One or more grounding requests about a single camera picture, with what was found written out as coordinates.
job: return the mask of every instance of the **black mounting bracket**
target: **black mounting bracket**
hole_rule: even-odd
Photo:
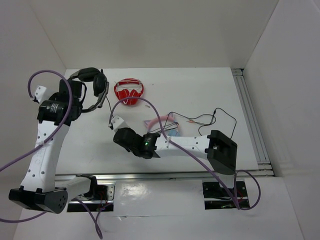
[[[213,169],[219,174],[234,175],[238,145],[218,130],[212,130],[207,138],[210,141],[205,153]]]

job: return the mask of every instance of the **cable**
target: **cable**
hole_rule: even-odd
[[[201,126],[198,128],[198,133],[200,134],[200,136],[202,136],[202,134],[200,133],[200,129],[201,129],[202,127],[213,125],[213,124],[215,124],[215,122],[216,122],[216,120],[217,120],[216,117],[215,117],[213,114],[209,114],[209,113],[204,113],[204,114],[201,114],[201,115],[199,115],[199,116],[197,116],[197,117],[187,117],[187,116],[184,116],[184,115],[182,115],[182,114],[180,114],[180,113],[177,113],[177,112],[175,112],[175,111],[171,111],[171,112],[168,113],[168,116],[167,116],[167,118],[166,118],[166,120],[165,120],[165,123],[164,123],[164,126],[163,126],[164,128],[166,127],[166,124],[167,124],[167,121],[168,121],[168,118],[169,118],[169,115],[170,115],[170,114],[177,114],[177,115],[179,115],[180,117],[183,117],[183,118],[188,119],[188,120],[198,119],[198,118],[200,118],[200,117],[202,117],[202,116],[211,116],[211,121],[210,121],[210,123],[203,123],[203,122],[198,122],[198,121],[192,121],[192,122],[195,123],[195,124],[201,125]]]
[[[105,96],[106,100],[108,101],[108,104],[109,104],[109,109],[110,109],[110,113],[111,113],[111,104],[110,104],[110,101],[109,101],[109,98],[107,96]]]
[[[176,146],[178,149],[180,149],[181,151],[185,152],[187,155],[189,155],[190,157],[192,157],[194,160],[196,160],[201,166],[203,166],[221,185],[222,187],[224,188],[224,190],[226,191],[226,193],[229,195],[229,197],[232,199],[234,205],[236,206],[236,208],[238,210],[249,210],[249,209],[252,209],[254,208],[260,201],[260,198],[261,198],[261,188],[260,188],[260,185],[258,183],[258,181],[256,180],[256,178],[248,171],[246,170],[237,170],[237,172],[244,172],[244,173],[247,173],[254,181],[255,183],[257,184],[257,187],[258,187],[258,191],[259,191],[259,194],[258,194],[258,199],[257,201],[255,202],[255,204],[252,206],[252,207],[249,207],[249,208],[240,208],[239,206],[239,203],[238,203],[238,197],[237,197],[237,185],[235,184],[234,185],[234,195],[232,195],[232,193],[230,192],[229,188],[225,185],[225,183],[209,168],[207,167],[207,165],[205,165],[201,160],[199,160],[195,155],[193,155],[191,152],[189,152],[188,150],[184,149],[182,146],[180,146],[179,144],[175,143],[174,141],[172,141],[170,138],[167,137],[165,131],[164,131],[164,128],[162,126],[162,122],[161,122],[161,118],[160,118],[160,115],[156,109],[156,107],[150,102],[148,101],[147,99],[145,98],[142,98],[142,97],[137,97],[137,96],[129,96],[129,97],[125,97],[121,100],[119,100],[112,108],[112,111],[111,111],[111,114],[113,114],[113,112],[115,111],[116,107],[118,104],[120,104],[121,102],[125,101],[125,100],[129,100],[129,99],[139,99],[139,100],[142,100],[146,103],[148,103],[154,110],[157,118],[158,118],[158,121],[159,121],[159,125],[160,125],[160,128],[161,128],[161,132],[163,134],[163,136],[168,139],[168,141]],[[109,117],[109,124],[111,125],[111,120],[112,120],[112,116],[110,115]],[[236,180],[237,180],[237,174],[234,175],[234,181],[236,183]]]
[[[234,136],[234,132],[235,132],[236,126],[237,126],[237,119],[236,119],[235,117],[231,116],[229,113],[227,113],[225,110],[223,110],[223,109],[220,108],[220,107],[217,107],[217,108],[213,111],[213,115],[215,115],[217,109],[223,111],[223,112],[224,112],[225,114],[227,114],[230,118],[233,118],[233,119],[234,119],[235,124],[234,124],[233,130],[232,130],[232,134],[231,134],[231,137],[230,137],[230,139],[232,139],[232,137]]]
[[[83,93],[83,98],[82,98],[82,100],[80,101],[80,103],[83,104],[84,101],[85,101],[85,98],[86,98],[86,94],[87,94],[88,88],[87,88],[87,85],[86,85],[83,81],[81,82],[81,84],[84,86],[84,93]]]
[[[69,82],[67,81],[67,79],[62,74],[60,74],[59,72],[53,71],[53,70],[40,70],[40,71],[37,71],[34,74],[32,74],[31,77],[28,80],[27,89],[28,89],[28,94],[29,94],[30,98],[32,98],[34,100],[37,100],[37,98],[35,96],[33,96],[32,93],[31,93],[31,82],[32,82],[32,80],[34,79],[35,76],[37,76],[39,74],[42,74],[42,73],[52,73],[52,74],[55,74],[55,75],[59,76],[65,82],[65,84],[66,84],[66,86],[68,88],[68,92],[69,92],[69,102],[68,102],[68,107],[66,109],[66,113],[65,113],[63,119],[61,120],[60,124],[56,127],[56,129],[44,140],[44,143],[46,144],[60,130],[60,128],[63,126],[63,124],[67,120],[67,117],[69,116],[69,113],[70,113],[71,107],[72,107],[72,90],[71,90],[71,86],[70,86]],[[6,168],[10,167],[12,164],[15,164],[15,163],[19,162],[20,160],[22,160],[22,159],[30,156],[31,154],[35,153],[36,151],[38,151],[43,146],[44,146],[43,144],[40,144],[40,145],[36,146],[34,149],[32,149],[32,150],[28,151],[27,153],[23,154],[22,156],[19,156],[16,159],[12,160],[11,162],[7,163],[6,165],[0,167],[0,172],[5,170]],[[3,223],[23,223],[23,222],[38,218],[38,217],[42,216],[45,213],[46,212],[42,212],[42,213],[40,213],[38,215],[35,215],[33,217],[26,218],[26,219],[21,219],[21,220],[7,220],[7,219],[0,218],[0,222],[3,222]]]
[[[21,220],[8,220],[8,219],[2,219],[2,218],[0,218],[0,222],[2,222],[2,223],[7,223],[7,224],[19,224],[19,223],[24,223],[24,222],[27,222],[27,221],[36,219],[36,218],[38,218],[38,217],[40,217],[40,216],[42,216],[43,214],[46,214],[46,213],[47,213],[47,212],[44,211],[44,212],[41,212],[41,213],[38,214],[38,215],[29,217],[29,218],[25,218],[25,219],[21,219]]]
[[[179,125],[179,123],[177,123],[177,122],[175,121],[175,122],[170,123],[170,124],[167,125],[167,126],[164,126],[163,129],[167,132],[167,131],[169,131],[169,130],[176,129],[176,128],[178,127],[178,125]],[[152,131],[149,131],[148,133],[153,133],[153,132],[154,132],[155,134],[159,134],[159,133],[161,133],[161,128],[158,127],[158,128],[156,128],[156,129],[154,129],[154,130],[152,130]]]
[[[235,129],[236,129],[236,125],[237,125],[237,119],[236,119],[235,117],[231,116],[229,113],[227,113],[227,112],[226,112],[225,110],[223,110],[221,107],[217,107],[217,108],[213,111],[213,114],[205,113],[205,114],[201,114],[201,115],[199,115],[199,116],[197,116],[197,117],[193,117],[193,118],[192,118],[192,117],[184,116],[184,115],[182,115],[182,114],[180,114],[180,113],[177,113],[177,112],[175,112],[175,111],[171,111],[171,112],[168,113],[168,117],[167,117],[166,120],[165,120],[164,127],[166,127],[166,124],[167,124],[167,121],[168,121],[168,118],[169,118],[169,115],[170,115],[170,114],[177,114],[177,115],[179,115],[180,117],[183,117],[183,118],[186,118],[186,119],[189,119],[189,120],[198,119],[198,118],[200,118],[200,117],[202,117],[202,116],[211,116],[211,121],[210,121],[210,123],[203,123],[203,122],[193,121],[195,124],[201,125],[201,126],[198,128],[198,133],[200,134],[200,136],[202,136],[202,134],[201,134],[201,132],[200,132],[200,129],[203,128],[203,127],[207,127],[207,126],[211,126],[211,125],[215,124],[215,122],[217,121],[217,119],[216,119],[216,117],[215,117],[215,114],[216,114],[216,112],[217,112],[218,109],[221,110],[221,111],[223,111],[223,112],[224,112],[225,114],[227,114],[229,117],[233,118],[234,121],[235,121],[233,130],[232,130],[232,134],[231,134],[231,137],[230,137],[230,139],[232,139],[232,137],[234,136],[234,132],[235,132]]]
[[[100,227],[99,227],[99,225],[98,225],[98,222],[97,222],[97,221],[98,221],[99,213],[102,211],[103,208],[100,208],[99,213],[98,213],[97,217],[95,218],[95,217],[93,216],[92,212],[90,211],[90,209],[87,207],[87,205],[85,205],[81,200],[79,200],[79,199],[77,199],[77,198],[74,198],[74,199],[72,199],[72,201],[77,201],[78,203],[80,203],[80,204],[84,207],[84,209],[88,212],[88,214],[89,214],[90,217],[92,218],[92,221],[94,222],[96,233],[98,234],[98,236],[99,236],[100,239],[103,239],[104,237],[103,237],[103,235],[102,235],[101,229],[100,229]]]

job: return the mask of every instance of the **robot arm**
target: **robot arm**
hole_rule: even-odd
[[[109,83],[103,72],[95,68],[82,69],[85,82],[93,81],[94,94],[97,95],[96,105],[100,108],[103,98],[108,93]],[[80,174],[74,179],[55,185],[56,168],[64,139],[71,123],[78,119],[83,111],[82,95],[83,83],[73,80],[68,82],[72,91],[71,111],[60,130],[52,139],[44,143],[60,124],[69,105],[69,93],[64,81],[60,81],[59,92],[53,93],[44,86],[38,86],[34,94],[34,101],[40,104],[38,111],[38,133],[35,146],[44,145],[33,156],[27,173],[21,182],[20,188],[11,189],[9,199],[26,209],[46,211],[59,214],[71,199],[84,195],[92,198],[95,195],[98,183],[91,175]]]
[[[143,136],[129,128],[125,121],[115,116],[112,120],[115,131],[113,141],[132,152],[135,156],[151,159],[167,156],[187,156],[179,148],[170,143],[163,135],[147,133]],[[237,144],[218,130],[210,135],[182,137],[170,136],[170,140],[179,144],[198,158],[208,160],[213,169],[220,175],[231,176],[236,172]]]

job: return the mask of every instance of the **white enclosure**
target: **white enclosure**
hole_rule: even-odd
[[[145,84],[144,97],[160,115],[191,117],[221,107],[237,119],[237,168],[258,176],[262,189],[251,211],[205,210],[202,177],[208,176],[191,158],[146,160],[115,145],[107,102],[74,122],[56,180],[88,173],[117,182],[114,211],[99,220],[104,239],[319,238],[320,0],[2,0],[0,16],[1,166],[35,145],[38,106],[26,86],[42,69],[68,77],[77,69],[103,68],[112,105],[115,82],[133,77]],[[43,74],[32,86],[55,90],[58,82]],[[87,107],[96,101],[88,87]],[[120,104],[115,112],[139,134],[146,132],[143,120],[155,117],[144,102]],[[216,114],[217,122],[201,132],[230,136],[232,118]],[[197,126],[176,120],[183,136],[198,135]],[[272,167],[268,159],[257,164],[259,149]],[[36,214],[8,201],[29,163],[27,157],[1,172],[0,218]],[[172,179],[138,180],[142,173]],[[245,181],[252,205],[257,189]],[[123,185],[144,191],[128,197]],[[18,227],[0,222],[1,239],[98,239],[90,221],[87,213],[65,210]]]
[[[29,0],[67,69],[244,68],[278,0]]]
[[[76,70],[67,70],[69,77]],[[121,79],[137,78],[144,84],[143,97],[155,105],[159,114],[164,116],[170,111],[189,117],[204,113],[212,114],[220,107],[237,120],[233,140],[238,144],[237,169],[258,169],[253,143],[250,139],[230,68],[128,68],[105,69],[110,81],[108,98],[113,106],[117,97],[114,85]],[[93,96],[91,84],[85,99],[91,106],[97,98]],[[122,117],[138,134],[147,132],[144,120],[156,117],[152,108],[140,101],[137,106],[118,105],[115,114]],[[71,124],[65,143],[61,149],[57,174],[116,174],[116,173],[167,173],[167,172],[203,172],[204,169],[191,157],[172,156],[144,159],[134,156],[113,142],[114,132],[108,128],[110,110],[105,101],[102,109],[82,114]],[[216,122],[212,126],[201,128],[203,135],[211,130],[219,130],[231,136],[235,120],[223,111],[217,110]],[[209,123],[211,117],[199,121]],[[181,136],[199,136],[199,125],[188,123],[185,118],[175,116],[179,122]]]

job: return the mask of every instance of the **white table surface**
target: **white table surface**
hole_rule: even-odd
[[[69,77],[77,69],[68,69]],[[256,170],[258,164],[250,139],[248,127],[241,107],[230,68],[128,68],[104,69],[109,82],[109,94],[113,106],[117,98],[114,85],[124,78],[140,79],[145,87],[143,97],[155,105],[159,114],[175,111],[188,117],[204,113],[212,114],[217,107],[237,119],[233,140],[238,144],[237,169]],[[93,96],[92,83],[88,83],[85,107],[97,101]],[[138,134],[146,133],[144,120],[156,117],[145,102],[133,107],[118,105],[115,114],[122,117]],[[143,159],[128,153],[113,143],[114,132],[108,128],[110,110],[105,101],[103,108],[83,113],[71,124],[61,149],[57,174],[115,174],[115,173],[165,173],[202,172],[204,169],[186,156]],[[222,111],[216,112],[216,123],[203,127],[202,134],[220,130],[231,136],[234,120]],[[209,122],[211,117],[200,120]],[[198,136],[198,125],[176,117],[183,136]]]
[[[198,187],[194,188],[186,187],[190,183],[189,180],[172,180],[176,186],[180,184],[181,187],[178,189],[165,189],[160,181],[128,182],[127,185],[120,185],[120,190],[115,193],[119,196],[114,211],[103,212],[98,224],[105,240],[303,240],[283,179],[261,177],[258,181],[262,191],[261,200],[249,211],[205,210],[203,195],[200,198],[197,193],[197,189],[202,189],[201,181],[197,183],[193,180],[191,186],[198,184]],[[258,196],[257,186],[249,178],[245,180],[245,184],[252,205]],[[129,191],[127,194],[121,194],[121,189]],[[131,202],[125,205],[130,196],[130,201],[134,201],[134,204],[141,203],[138,208]],[[181,206],[183,196],[185,204],[194,204],[195,210],[193,205],[184,208],[182,206],[185,204]],[[20,219],[38,213],[23,209]],[[88,213],[71,213],[64,210],[60,214],[47,213],[32,221],[19,223],[14,240],[27,239],[99,238]]]

